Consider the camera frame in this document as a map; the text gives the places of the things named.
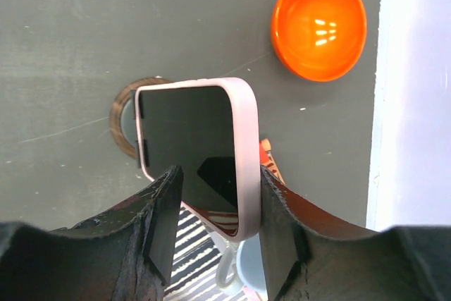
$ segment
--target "orange object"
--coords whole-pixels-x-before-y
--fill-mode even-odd
[[[269,159],[268,154],[266,153],[265,149],[263,148],[260,142],[260,164],[264,165],[270,161],[271,160]]]
[[[278,0],[271,38],[279,59],[313,81],[331,81],[359,60],[366,40],[362,0]]]

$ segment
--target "dark gray surface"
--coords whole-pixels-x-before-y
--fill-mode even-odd
[[[316,84],[272,52],[276,0],[0,0],[0,219],[67,226],[146,185],[108,133],[128,83],[237,76],[288,185],[364,224],[379,0],[363,1],[359,63]]]

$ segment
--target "black screen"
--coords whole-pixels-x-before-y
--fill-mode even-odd
[[[181,165],[185,203],[236,213],[233,118],[226,91],[217,86],[151,90],[139,99],[149,174],[158,177]]]

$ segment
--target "striped fabric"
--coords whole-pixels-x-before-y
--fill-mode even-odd
[[[234,236],[238,230],[238,213],[223,211],[205,211],[188,205],[194,212],[206,218],[213,225],[221,229],[225,234]]]
[[[171,285],[164,301],[245,301],[240,293],[224,295],[215,283],[216,267],[221,254],[203,223],[185,208],[180,209]]]

